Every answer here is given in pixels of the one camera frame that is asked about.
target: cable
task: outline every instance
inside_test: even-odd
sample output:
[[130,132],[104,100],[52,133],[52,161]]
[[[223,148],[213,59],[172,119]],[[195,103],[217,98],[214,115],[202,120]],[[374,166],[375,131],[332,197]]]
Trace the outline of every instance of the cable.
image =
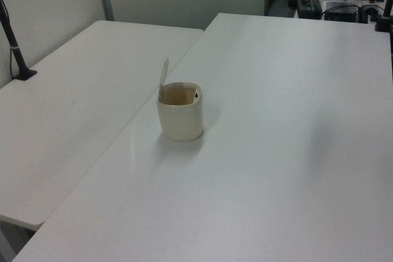
[[342,6],[335,6],[335,7],[332,7],[332,8],[330,8],[330,9],[325,10],[325,11],[322,13],[322,16],[324,16],[325,13],[327,13],[327,12],[331,12],[331,11],[337,10],[337,9],[343,9],[343,8],[345,8],[345,7],[356,7],[356,8],[357,8],[357,11],[359,11],[359,10],[361,9],[361,7],[360,7],[360,6],[357,6],[356,4],[348,4],[348,5],[342,5]]
[[375,4],[366,4],[366,5],[364,5],[364,6],[362,6],[362,7],[377,7],[377,8],[379,8],[379,9],[381,9],[383,12],[385,11],[385,9],[383,9],[382,7],[380,7],[380,6],[377,6],[377,5],[375,5]]

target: black stand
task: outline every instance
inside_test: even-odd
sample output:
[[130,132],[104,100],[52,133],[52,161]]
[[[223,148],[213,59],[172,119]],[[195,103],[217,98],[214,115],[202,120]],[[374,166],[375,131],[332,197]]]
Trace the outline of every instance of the black stand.
[[392,12],[393,0],[386,0],[385,9],[383,15],[378,15],[378,19],[375,24],[375,31],[377,32],[392,32]]
[[6,33],[8,42],[10,44],[12,53],[14,54],[15,60],[17,61],[18,67],[19,67],[19,75],[14,77],[15,79],[26,81],[30,77],[34,76],[37,74],[37,71],[30,70],[25,63],[25,60],[23,59],[22,53],[19,49],[18,42],[15,38],[14,32],[12,31],[9,16],[6,12],[6,8],[3,5],[3,1],[0,0],[0,21],[2,24],[2,27],[4,29],[4,32]]

